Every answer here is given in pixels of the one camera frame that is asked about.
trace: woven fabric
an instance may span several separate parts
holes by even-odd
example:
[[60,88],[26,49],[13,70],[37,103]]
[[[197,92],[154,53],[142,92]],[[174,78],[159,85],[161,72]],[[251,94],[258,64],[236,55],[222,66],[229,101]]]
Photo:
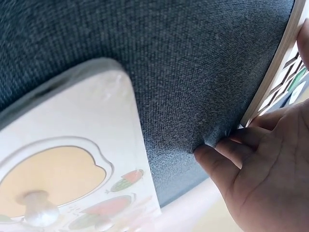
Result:
[[293,0],[2,0],[0,110],[109,57],[128,72],[161,206],[207,178],[192,155],[236,126]]

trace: white knob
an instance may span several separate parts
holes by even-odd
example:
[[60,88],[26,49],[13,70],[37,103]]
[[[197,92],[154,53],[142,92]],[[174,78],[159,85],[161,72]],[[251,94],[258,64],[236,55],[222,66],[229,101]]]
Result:
[[57,221],[59,209],[47,200],[45,191],[36,191],[24,197],[25,221],[34,227],[46,227]]

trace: wooden board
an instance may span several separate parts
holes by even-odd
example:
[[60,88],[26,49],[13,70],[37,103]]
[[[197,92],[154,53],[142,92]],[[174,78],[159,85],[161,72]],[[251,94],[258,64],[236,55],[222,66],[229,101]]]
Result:
[[295,54],[297,35],[307,17],[308,9],[309,0],[295,0],[282,40],[258,91],[241,120],[242,126],[248,126],[257,115],[263,114],[279,101],[286,94],[297,72],[301,70],[299,54],[297,53],[295,57],[293,54]]

